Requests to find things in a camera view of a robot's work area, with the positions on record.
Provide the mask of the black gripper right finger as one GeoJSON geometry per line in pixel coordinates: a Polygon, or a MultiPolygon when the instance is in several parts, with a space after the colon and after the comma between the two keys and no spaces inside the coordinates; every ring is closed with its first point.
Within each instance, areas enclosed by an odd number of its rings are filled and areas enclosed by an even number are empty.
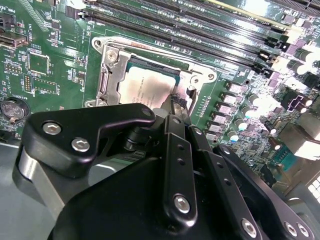
{"type": "Polygon", "coordinates": [[[313,240],[310,227],[229,146],[211,148],[191,125],[187,102],[177,112],[188,127],[192,163],[204,176],[196,185],[208,197],[208,210],[226,240],[313,240]]]}

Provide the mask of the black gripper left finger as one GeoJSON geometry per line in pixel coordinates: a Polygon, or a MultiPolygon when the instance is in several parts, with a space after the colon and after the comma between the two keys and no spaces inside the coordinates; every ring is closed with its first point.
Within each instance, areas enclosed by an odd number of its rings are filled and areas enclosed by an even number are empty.
{"type": "Polygon", "coordinates": [[[180,100],[171,94],[156,109],[130,103],[31,115],[16,159],[16,186],[40,198],[57,221],[73,197],[132,164],[192,159],[180,100]]]}

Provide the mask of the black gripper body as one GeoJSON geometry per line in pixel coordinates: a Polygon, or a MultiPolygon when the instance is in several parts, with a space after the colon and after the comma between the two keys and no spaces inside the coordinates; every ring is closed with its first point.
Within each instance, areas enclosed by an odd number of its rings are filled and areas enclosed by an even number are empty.
{"type": "Polygon", "coordinates": [[[190,157],[134,163],[73,197],[52,240],[225,240],[190,157]]]}

